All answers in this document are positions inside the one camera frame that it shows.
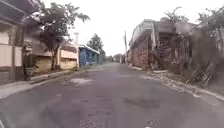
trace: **utility pole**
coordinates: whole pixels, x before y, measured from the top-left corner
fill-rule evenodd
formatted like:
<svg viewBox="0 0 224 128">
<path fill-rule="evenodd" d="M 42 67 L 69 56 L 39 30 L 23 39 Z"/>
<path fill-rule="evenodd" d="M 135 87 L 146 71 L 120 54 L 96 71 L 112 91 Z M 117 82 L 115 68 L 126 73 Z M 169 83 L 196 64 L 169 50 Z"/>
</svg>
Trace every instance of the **utility pole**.
<svg viewBox="0 0 224 128">
<path fill-rule="evenodd" d="M 74 34 L 75 34 L 75 43 L 78 44 L 78 42 L 79 42 L 79 33 L 75 32 Z"/>
<path fill-rule="evenodd" d="M 127 55 L 127 37 L 126 37 L 126 31 L 124 32 L 124 45 L 125 45 L 125 63 L 127 63 L 128 55 Z"/>
</svg>

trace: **overcast sky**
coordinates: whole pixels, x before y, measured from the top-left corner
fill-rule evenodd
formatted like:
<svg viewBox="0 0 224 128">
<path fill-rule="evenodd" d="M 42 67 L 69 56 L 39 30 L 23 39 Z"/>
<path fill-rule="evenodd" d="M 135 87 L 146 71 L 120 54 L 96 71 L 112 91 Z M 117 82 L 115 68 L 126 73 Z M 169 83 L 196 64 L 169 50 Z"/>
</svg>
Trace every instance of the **overcast sky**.
<svg viewBox="0 0 224 128">
<path fill-rule="evenodd" d="M 222 0 L 43 0 L 46 3 L 72 3 L 80 7 L 80 12 L 90 16 L 91 20 L 78 21 L 75 31 L 79 33 L 79 44 L 86 44 L 94 33 L 103 43 L 107 55 L 124 53 L 124 31 L 127 40 L 131 39 L 133 29 L 143 19 L 159 20 L 164 12 L 181 6 L 178 12 L 195 22 L 198 13 L 206 8 L 223 6 Z"/>
</svg>

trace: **blue building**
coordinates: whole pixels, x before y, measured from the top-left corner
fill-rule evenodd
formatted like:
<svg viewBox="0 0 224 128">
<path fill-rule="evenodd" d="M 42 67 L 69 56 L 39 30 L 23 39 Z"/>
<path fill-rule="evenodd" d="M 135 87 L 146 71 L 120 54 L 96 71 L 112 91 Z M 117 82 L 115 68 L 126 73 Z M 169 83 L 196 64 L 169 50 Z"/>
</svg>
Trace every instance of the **blue building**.
<svg viewBox="0 0 224 128">
<path fill-rule="evenodd" d="M 99 52 L 85 45 L 79 46 L 79 66 L 98 63 Z"/>
</svg>

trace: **street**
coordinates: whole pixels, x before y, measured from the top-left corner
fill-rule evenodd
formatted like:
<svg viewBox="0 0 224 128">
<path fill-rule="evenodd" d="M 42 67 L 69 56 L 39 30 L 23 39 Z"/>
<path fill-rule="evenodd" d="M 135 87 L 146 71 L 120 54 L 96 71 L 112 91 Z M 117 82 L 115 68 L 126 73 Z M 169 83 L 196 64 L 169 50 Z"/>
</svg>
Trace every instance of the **street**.
<svg viewBox="0 0 224 128">
<path fill-rule="evenodd" d="M 224 127 L 223 106 L 142 75 L 113 63 L 62 77 L 1 99 L 0 119 L 4 128 Z"/>
</svg>

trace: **blue wall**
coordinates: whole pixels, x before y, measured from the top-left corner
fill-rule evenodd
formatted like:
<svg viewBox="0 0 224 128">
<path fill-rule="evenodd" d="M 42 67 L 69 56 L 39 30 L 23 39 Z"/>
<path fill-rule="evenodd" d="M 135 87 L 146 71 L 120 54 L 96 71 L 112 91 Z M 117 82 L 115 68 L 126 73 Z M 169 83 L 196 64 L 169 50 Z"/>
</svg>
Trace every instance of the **blue wall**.
<svg viewBox="0 0 224 128">
<path fill-rule="evenodd" d="M 88 64 L 98 63 L 98 54 L 87 48 L 79 48 L 79 65 L 85 66 Z"/>
</svg>

